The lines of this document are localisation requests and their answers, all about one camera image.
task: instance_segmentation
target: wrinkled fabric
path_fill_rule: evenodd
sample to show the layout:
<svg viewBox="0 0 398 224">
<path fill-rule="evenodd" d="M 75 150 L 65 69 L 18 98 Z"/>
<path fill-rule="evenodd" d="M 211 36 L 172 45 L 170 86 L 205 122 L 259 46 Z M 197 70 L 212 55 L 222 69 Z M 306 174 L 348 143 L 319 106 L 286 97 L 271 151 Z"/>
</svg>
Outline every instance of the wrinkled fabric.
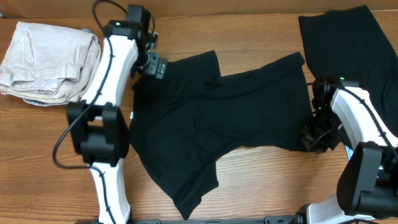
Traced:
<svg viewBox="0 0 398 224">
<path fill-rule="evenodd" d="M 18 22 L 0 65 L 0 90 L 52 105 L 77 101 L 100 63 L 94 34 L 67 27 Z"/>
<path fill-rule="evenodd" d="M 239 146 L 306 151 L 312 117 L 300 53 L 221 77 L 214 51 L 167 65 L 133 87 L 130 141 L 152 179 L 187 219 L 218 186 L 216 160 Z"/>
<path fill-rule="evenodd" d="M 384 124 L 398 136 L 398 58 L 368 7 L 298 21 L 314 76 L 359 80 Z"/>
</svg>

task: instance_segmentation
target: white towel stack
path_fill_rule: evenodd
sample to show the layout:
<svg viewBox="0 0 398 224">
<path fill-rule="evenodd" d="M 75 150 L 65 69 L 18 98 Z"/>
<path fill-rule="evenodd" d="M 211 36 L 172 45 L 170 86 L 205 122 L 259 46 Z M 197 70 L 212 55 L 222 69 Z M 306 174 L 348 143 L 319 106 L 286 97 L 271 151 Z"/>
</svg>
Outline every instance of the white towel stack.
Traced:
<svg viewBox="0 0 398 224">
<path fill-rule="evenodd" d="M 0 90 L 39 106 L 78 101 L 94 79 L 101 49 L 82 30 L 18 22 L 0 65 Z"/>
</svg>

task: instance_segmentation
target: white cloth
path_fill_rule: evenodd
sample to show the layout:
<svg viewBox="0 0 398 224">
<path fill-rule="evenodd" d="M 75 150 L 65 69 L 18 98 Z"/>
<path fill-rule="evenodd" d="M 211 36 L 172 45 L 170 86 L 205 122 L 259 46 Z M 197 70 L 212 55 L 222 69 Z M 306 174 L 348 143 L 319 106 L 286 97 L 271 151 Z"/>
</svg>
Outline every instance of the white cloth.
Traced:
<svg viewBox="0 0 398 224">
<path fill-rule="evenodd" d="M 94 79 L 100 56 L 94 34 L 18 22 L 0 65 L 1 93 L 40 106 L 78 101 Z"/>
</svg>

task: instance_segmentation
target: black cloth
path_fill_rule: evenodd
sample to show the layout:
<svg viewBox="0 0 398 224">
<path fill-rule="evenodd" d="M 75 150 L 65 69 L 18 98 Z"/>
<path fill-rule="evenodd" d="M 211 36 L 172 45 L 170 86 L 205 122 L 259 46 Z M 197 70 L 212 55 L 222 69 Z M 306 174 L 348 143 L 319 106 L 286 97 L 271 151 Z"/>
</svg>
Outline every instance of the black cloth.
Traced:
<svg viewBox="0 0 398 224">
<path fill-rule="evenodd" d="M 308 67 L 316 78 L 358 79 L 398 136 L 398 59 L 366 6 L 298 18 Z"/>
<path fill-rule="evenodd" d="M 130 140 L 184 219 L 218 186 L 216 160 L 239 146 L 306 151 L 312 117 L 300 53 L 221 77 L 214 51 L 167 65 L 134 86 Z"/>
</svg>

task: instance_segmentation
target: black fabric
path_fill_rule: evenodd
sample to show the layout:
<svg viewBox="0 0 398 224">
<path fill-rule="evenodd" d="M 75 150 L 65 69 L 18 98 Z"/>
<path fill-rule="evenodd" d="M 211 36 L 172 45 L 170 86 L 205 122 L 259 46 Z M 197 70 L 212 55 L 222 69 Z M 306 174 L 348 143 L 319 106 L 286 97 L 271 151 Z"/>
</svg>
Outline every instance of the black fabric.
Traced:
<svg viewBox="0 0 398 224">
<path fill-rule="evenodd" d="M 216 160 L 239 146 L 305 151 L 312 117 L 300 53 L 221 78 L 214 51 L 167 65 L 133 87 L 131 144 L 184 219 L 218 186 Z"/>
<path fill-rule="evenodd" d="M 368 7 L 298 20 L 315 77 L 358 79 L 384 124 L 398 136 L 398 59 Z"/>
</svg>

